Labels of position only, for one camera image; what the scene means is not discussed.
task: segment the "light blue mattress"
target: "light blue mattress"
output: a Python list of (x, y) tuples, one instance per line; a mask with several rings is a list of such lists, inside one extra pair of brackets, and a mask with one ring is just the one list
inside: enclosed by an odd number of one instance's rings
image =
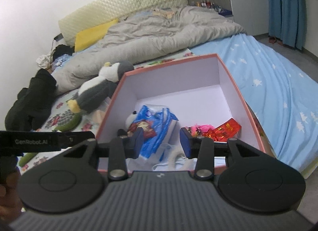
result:
[(301, 172), (318, 156), (318, 84), (306, 73), (245, 34), (191, 51), (219, 54), (279, 160)]

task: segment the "red packet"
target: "red packet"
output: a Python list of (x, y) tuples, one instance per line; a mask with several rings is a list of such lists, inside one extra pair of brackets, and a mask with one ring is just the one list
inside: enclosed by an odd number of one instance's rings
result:
[(202, 135), (213, 139), (214, 141), (227, 142), (228, 138), (234, 137), (234, 135), (241, 129), (239, 125), (233, 118), (228, 120), (226, 123), (220, 125), (216, 129), (209, 129), (206, 133)]

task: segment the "yellow pillow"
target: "yellow pillow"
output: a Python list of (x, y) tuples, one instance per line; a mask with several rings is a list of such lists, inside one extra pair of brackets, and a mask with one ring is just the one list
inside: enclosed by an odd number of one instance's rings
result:
[(75, 51), (79, 52), (101, 40), (118, 19), (78, 32), (75, 37)]

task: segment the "white wall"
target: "white wall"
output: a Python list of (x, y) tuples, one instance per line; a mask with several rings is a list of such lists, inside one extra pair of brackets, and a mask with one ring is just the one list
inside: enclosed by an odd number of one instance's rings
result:
[(47, 54), (58, 20), (93, 0), (0, 0), (0, 130), (17, 93)]
[(318, 56), (318, 0), (306, 0), (306, 10), (307, 33), (304, 48)]

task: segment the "blue cloth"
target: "blue cloth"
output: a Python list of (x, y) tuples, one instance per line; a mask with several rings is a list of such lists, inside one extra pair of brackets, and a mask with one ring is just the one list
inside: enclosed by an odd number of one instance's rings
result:
[(83, 51), (80, 51), (80, 52), (77, 52), (77, 53), (73, 53), (73, 55), (68, 55), (68, 54), (61, 55), (60, 57), (56, 58), (56, 60), (53, 62), (52, 70), (53, 71), (59, 70), (60, 68), (62, 68), (65, 65), (65, 63), (67, 61), (72, 59), (76, 54), (81, 54), (84, 51), (87, 51), (87, 50), (90, 50), (90, 49), (93, 49), (93, 48), (95, 48), (95, 45), (92, 45), (92, 46), (86, 48)]
[(220, 55), (279, 160), (301, 172), (318, 156), (318, 84), (306, 73), (245, 34), (191, 51)]
[(268, 34), (301, 50), (306, 29), (305, 0), (268, 0), (268, 3)]

